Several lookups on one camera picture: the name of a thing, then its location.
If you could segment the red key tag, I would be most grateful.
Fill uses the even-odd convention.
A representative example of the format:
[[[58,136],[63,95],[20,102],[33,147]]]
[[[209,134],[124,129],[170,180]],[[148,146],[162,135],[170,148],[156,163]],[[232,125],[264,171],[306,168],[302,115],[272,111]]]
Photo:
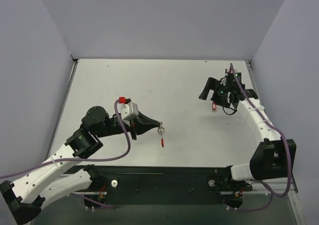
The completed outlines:
[[[216,113],[217,112],[217,105],[214,102],[212,102],[211,107],[212,107],[212,112]]]

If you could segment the silver keyring with red tag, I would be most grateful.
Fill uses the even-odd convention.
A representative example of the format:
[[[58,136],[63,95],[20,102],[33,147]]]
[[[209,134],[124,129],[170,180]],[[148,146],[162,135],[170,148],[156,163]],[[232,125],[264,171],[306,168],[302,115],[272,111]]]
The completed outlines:
[[[162,125],[162,122],[160,122],[159,127],[158,127],[158,134],[160,135],[160,142],[161,142],[161,147],[164,148],[164,135],[165,133],[165,128]]]

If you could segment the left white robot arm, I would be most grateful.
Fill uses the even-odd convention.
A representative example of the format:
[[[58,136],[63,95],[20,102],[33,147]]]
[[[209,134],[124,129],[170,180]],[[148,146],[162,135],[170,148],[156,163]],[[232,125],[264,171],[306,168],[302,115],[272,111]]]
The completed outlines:
[[[32,221],[46,206],[73,192],[105,190],[108,183],[90,158],[103,146],[100,138],[125,134],[129,142],[162,125],[142,114],[133,102],[116,101],[114,108],[113,117],[101,106],[90,108],[80,128],[51,157],[27,169],[21,178],[1,183],[0,193],[18,225]]]

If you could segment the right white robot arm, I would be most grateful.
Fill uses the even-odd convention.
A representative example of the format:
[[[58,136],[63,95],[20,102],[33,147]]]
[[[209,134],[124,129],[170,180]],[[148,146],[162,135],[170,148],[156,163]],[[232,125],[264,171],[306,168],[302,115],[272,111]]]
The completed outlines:
[[[232,179],[291,179],[297,146],[275,129],[256,92],[241,82],[241,73],[227,71],[221,79],[209,77],[199,99],[206,100],[210,91],[215,105],[233,109],[243,117],[256,140],[250,161],[230,168]]]

